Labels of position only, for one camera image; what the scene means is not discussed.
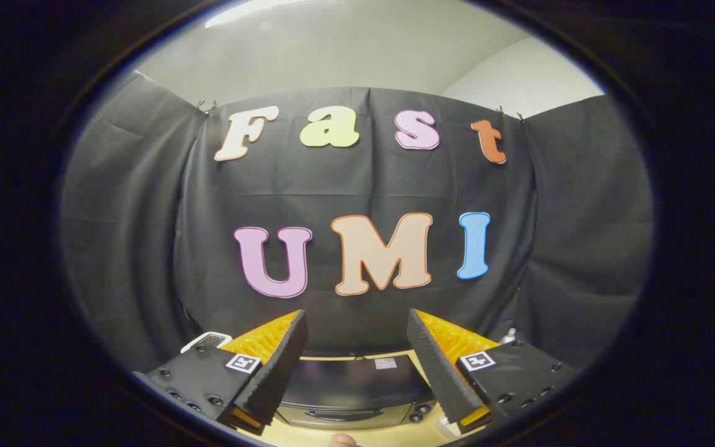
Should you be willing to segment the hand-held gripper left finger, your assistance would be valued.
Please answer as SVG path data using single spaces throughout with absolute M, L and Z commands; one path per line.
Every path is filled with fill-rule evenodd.
M 303 309 L 239 337 L 204 333 L 173 359 L 134 376 L 213 423 L 261 435 L 281 403 L 308 339 Z

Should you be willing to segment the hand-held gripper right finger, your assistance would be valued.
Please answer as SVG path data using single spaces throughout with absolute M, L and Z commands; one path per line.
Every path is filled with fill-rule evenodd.
M 497 343 L 419 309 L 407 338 L 450 423 L 461 433 L 516 424 L 550 402 L 578 370 L 531 343 Z

